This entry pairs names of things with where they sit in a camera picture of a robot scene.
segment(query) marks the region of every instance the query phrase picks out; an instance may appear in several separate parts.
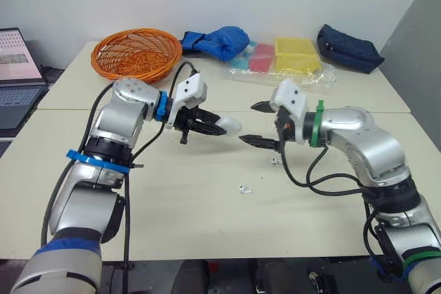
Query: laptop screen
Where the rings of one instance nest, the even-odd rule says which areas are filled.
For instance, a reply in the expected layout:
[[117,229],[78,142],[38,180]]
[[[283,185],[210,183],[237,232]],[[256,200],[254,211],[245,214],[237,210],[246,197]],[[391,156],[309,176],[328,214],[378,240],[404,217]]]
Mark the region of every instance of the laptop screen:
[[0,84],[39,82],[43,78],[19,29],[0,29]]

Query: table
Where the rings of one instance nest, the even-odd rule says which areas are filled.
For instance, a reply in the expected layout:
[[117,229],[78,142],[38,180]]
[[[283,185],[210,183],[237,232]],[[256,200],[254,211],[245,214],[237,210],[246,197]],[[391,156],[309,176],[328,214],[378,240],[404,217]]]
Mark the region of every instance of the table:
[[[90,65],[90,53],[98,42],[89,42],[63,73],[57,84],[40,102],[39,109],[90,109],[99,92],[108,84]],[[203,108],[213,112],[248,112],[257,101],[269,100],[274,87],[219,79],[226,66],[211,58],[190,59],[208,85]],[[325,99],[326,108],[357,105],[370,112],[408,113],[409,108],[379,69],[370,75],[337,70],[337,83],[332,93],[307,93],[311,109],[318,99]],[[155,84],[168,90],[171,78]],[[110,95],[103,99],[107,103]]]
[[[222,112],[243,123],[243,134],[275,137],[273,114]],[[0,258],[27,259],[39,246],[41,220],[50,192],[76,148],[88,112],[37,110],[0,160],[3,200]],[[410,114],[374,114],[377,123],[402,143],[413,177],[432,213],[441,222],[438,168],[441,154]],[[146,123],[137,146],[158,129]],[[275,152],[256,149],[237,137],[165,131],[138,159],[131,173],[132,239],[130,259],[256,258],[366,255],[365,215],[360,196],[330,198],[290,183]],[[319,151],[289,144],[287,157],[299,178]],[[352,173],[334,148],[315,176]],[[247,185],[252,194],[241,194]],[[350,182],[322,184],[348,189]],[[123,224],[103,247],[104,260],[121,260]]]

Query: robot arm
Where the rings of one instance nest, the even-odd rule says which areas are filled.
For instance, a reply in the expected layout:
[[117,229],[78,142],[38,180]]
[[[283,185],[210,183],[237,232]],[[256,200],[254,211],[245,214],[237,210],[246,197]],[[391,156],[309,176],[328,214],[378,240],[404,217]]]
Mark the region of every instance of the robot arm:
[[195,73],[177,87],[175,100],[141,81],[123,79],[113,86],[83,151],[69,151],[73,165],[50,214],[53,239],[28,262],[13,294],[92,294],[101,285],[100,244],[119,230],[125,198],[120,189],[133,165],[132,149],[144,121],[209,135],[235,134],[240,123],[199,109],[207,94]]
[[379,128],[372,115],[357,107],[308,112],[306,96],[283,81],[270,101],[252,106],[276,112],[280,141],[240,137],[253,146],[280,151],[286,141],[312,147],[334,146],[351,163],[362,197],[378,221],[376,235],[387,267],[407,278],[414,294],[441,293],[441,234],[426,200],[417,192],[398,141]]

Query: woven basket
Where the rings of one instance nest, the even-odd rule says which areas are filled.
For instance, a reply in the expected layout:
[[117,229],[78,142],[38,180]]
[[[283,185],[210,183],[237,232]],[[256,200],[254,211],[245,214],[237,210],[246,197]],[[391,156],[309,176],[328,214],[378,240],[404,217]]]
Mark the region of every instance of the woven basket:
[[156,29],[133,29],[103,39],[92,52],[92,67],[103,77],[153,83],[170,72],[182,55],[178,39]]

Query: green strap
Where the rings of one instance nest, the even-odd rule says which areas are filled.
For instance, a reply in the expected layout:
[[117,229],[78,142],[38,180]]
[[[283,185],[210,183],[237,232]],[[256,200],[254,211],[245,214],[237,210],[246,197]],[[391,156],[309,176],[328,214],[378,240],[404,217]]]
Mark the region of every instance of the green strap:
[[323,111],[325,110],[325,106],[323,105],[323,103],[323,100],[319,100],[316,108],[316,115],[314,116],[314,126],[312,127],[311,147],[319,147],[318,130],[320,129],[320,126],[322,124]]
[[441,258],[441,251],[423,251],[421,253],[416,253],[415,255],[410,256],[404,261],[402,265],[403,272],[410,264],[418,260],[425,260],[427,258]]

